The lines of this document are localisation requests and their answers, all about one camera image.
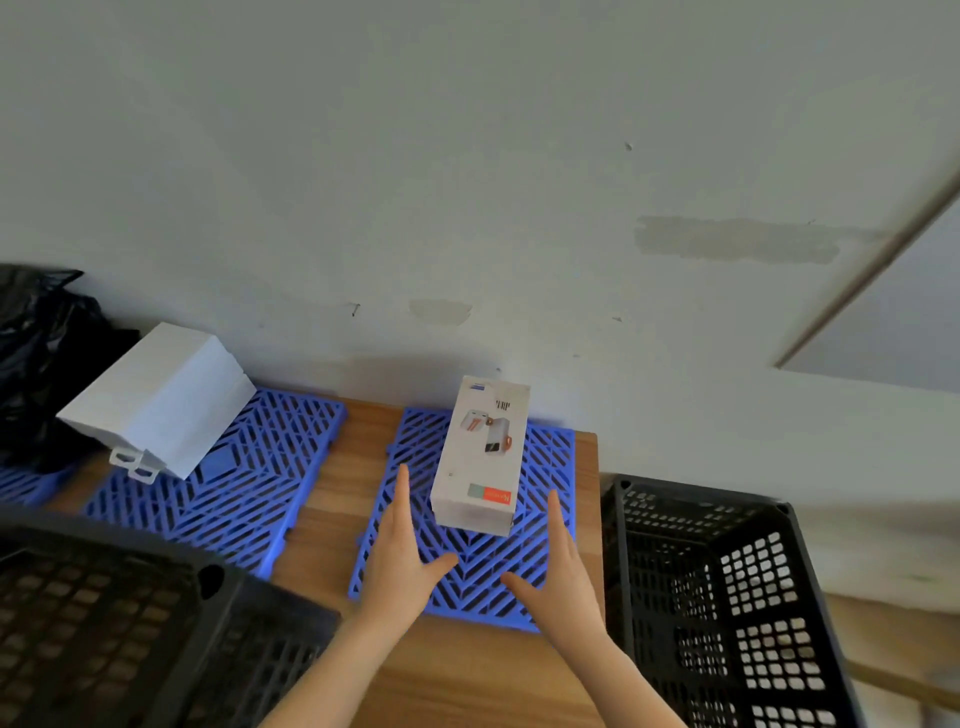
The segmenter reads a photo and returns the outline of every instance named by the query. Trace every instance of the white cardboard box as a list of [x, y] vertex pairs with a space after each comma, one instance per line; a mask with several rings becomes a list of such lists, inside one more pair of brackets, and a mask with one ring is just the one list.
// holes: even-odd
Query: white cardboard box
[[510, 534], [530, 387], [465, 376], [430, 492], [439, 525]]
[[161, 470], [190, 475], [255, 391], [216, 336], [159, 324], [57, 417], [152, 483]]

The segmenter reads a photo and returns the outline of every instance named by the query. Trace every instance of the blue plastic grid mat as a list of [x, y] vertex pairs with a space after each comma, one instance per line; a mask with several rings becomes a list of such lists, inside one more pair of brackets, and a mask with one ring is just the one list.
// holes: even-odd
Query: blue plastic grid mat
[[21, 468], [0, 468], [0, 502], [42, 505], [74, 471], [76, 466], [56, 473], [32, 473]]
[[546, 500], [551, 490], [558, 491], [564, 522], [576, 538], [574, 432], [560, 427], [527, 425], [514, 525], [510, 535], [501, 538], [446, 528], [434, 520], [430, 490], [449, 425], [449, 410], [404, 410], [394, 443], [387, 450], [387, 471], [360, 542], [349, 596], [360, 596], [364, 567], [380, 518], [393, 500], [396, 471], [401, 463], [406, 463], [410, 469], [410, 511], [420, 558], [430, 561], [447, 551], [455, 551], [460, 556], [460, 564], [430, 596], [426, 612], [536, 632], [537, 627], [527, 610], [500, 583], [500, 574], [515, 571], [534, 586], [542, 585], [548, 552]]
[[145, 485], [116, 468], [84, 512], [267, 578], [346, 418], [342, 402], [257, 389], [185, 480], [161, 473]]

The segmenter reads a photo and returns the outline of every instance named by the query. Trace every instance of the box label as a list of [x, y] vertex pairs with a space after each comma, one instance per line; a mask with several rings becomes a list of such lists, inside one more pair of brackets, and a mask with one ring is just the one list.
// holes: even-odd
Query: box label
[[494, 503], [510, 505], [510, 491], [500, 491], [496, 488], [485, 488], [484, 486], [477, 485], [476, 483], [470, 483], [469, 488], [467, 488], [467, 495], [469, 497], [475, 497], [482, 500], [492, 500]]
[[496, 488], [484, 488], [483, 500], [492, 500], [494, 503], [510, 505], [510, 491], [498, 491]]

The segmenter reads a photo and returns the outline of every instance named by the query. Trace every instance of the right hand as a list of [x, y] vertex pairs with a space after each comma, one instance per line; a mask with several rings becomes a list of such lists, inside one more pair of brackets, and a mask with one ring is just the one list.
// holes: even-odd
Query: right hand
[[536, 589], [514, 573], [505, 573], [500, 580], [527, 608], [543, 636], [569, 658], [606, 639], [607, 628], [577, 545], [564, 526], [557, 491], [550, 491], [547, 498], [547, 532], [550, 556], [543, 588]]

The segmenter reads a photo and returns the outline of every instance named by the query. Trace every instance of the black basket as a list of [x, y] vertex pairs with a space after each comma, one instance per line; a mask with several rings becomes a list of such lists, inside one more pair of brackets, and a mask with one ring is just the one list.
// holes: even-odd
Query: black basket
[[149, 533], [0, 506], [0, 726], [256, 726], [338, 615]]
[[602, 516], [608, 630], [688, 726], [864, 725], [787, 503], [619, 475]]

